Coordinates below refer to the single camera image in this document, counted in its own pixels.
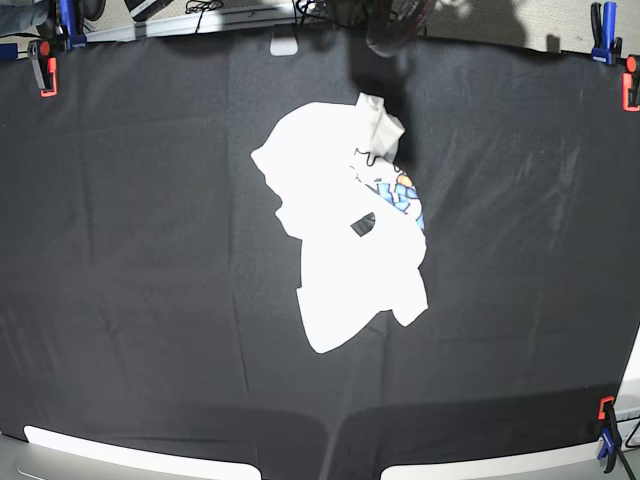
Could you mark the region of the orange blue clamp bottom right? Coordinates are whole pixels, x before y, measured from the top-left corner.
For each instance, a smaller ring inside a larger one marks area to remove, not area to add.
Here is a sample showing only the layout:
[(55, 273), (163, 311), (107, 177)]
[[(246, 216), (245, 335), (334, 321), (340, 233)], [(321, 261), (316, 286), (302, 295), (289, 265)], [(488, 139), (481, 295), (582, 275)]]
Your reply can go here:
[(600, 400), (598, 420), (600, 422), (600, 439), (602, 445), (597, 455), (599, 461), (605, 460), (604, 473), (611, 473), (617, 462), (617, 454), (622, 440), (617, 427), (617, 418), (614, 410), (615, 397), (607, 396)]

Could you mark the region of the orange clamp top right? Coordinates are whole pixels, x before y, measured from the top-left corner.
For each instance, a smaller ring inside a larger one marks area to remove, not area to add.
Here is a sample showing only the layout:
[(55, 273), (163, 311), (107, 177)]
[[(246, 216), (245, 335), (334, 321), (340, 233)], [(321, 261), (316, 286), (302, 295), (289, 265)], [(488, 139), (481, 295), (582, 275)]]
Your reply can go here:
[(629, 55), (622, 75), (622, 107), (625, 111), (639, 111), (639, 56)]

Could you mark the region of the white printed t-shirt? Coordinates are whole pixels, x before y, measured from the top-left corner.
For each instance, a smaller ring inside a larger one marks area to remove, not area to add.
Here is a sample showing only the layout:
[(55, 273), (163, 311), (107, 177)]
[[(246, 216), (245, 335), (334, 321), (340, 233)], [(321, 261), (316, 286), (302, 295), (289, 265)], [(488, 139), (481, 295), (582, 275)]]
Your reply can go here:
[(251, 158), (280, 198), (275, 216), (301, 242), (301, 320), (324, 354), (389, 311), (408, 326), (428, 308), (422, 203), (394, 163), (405, 133), (385, 101), (313, 102), (283, 116)]

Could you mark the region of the orange clamp top left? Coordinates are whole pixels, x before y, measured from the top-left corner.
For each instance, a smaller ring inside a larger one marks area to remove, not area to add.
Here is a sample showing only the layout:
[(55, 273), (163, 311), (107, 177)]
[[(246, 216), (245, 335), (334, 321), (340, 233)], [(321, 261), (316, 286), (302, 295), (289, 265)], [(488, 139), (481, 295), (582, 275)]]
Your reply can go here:
[(56, 96), (58, 93), (57, 61), (53, 56), (50, 43), (45, 40), (33, 40), (28, 45), (27, 54), (40, 96), (42, 98)]

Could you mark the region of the blue clamp top right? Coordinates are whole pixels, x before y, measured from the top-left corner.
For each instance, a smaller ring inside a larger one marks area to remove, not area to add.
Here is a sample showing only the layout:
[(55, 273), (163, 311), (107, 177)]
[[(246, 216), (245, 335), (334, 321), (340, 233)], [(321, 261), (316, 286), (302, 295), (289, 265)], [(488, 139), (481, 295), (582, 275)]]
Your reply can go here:
[(615, 34), (617, 4), (606, 1), (593, 2), (590, 7), (591, 30), (594, 46), (591, 57), (594, 61), (615, 65), (621, 55), (622, 38)]

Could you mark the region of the black table cloth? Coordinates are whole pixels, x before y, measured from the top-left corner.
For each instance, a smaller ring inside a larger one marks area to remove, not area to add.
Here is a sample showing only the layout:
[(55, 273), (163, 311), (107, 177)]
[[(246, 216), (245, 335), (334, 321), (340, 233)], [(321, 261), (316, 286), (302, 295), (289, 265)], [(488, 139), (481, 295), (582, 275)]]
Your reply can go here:
[[(102, 44), (42, 98), (1, 66), (1, 429), (269, 479), (597, 438), (639, 327), (639, 118), (589, 59), (303, 29)], [(429, 307), (319, 354), (251, 159), (311, 102), (383, 97), (424, 205)]]

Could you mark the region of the blue clamp top left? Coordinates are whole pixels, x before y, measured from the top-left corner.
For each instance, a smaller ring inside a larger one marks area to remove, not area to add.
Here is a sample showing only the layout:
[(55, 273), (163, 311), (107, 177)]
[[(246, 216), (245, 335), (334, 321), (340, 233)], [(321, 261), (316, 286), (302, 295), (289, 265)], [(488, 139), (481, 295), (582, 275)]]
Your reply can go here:
[(59, 0), (57, 2), (58, 27), (66, 50), (84, 48), (87, 45), (83, 31), (83, 2), (77, 0)]

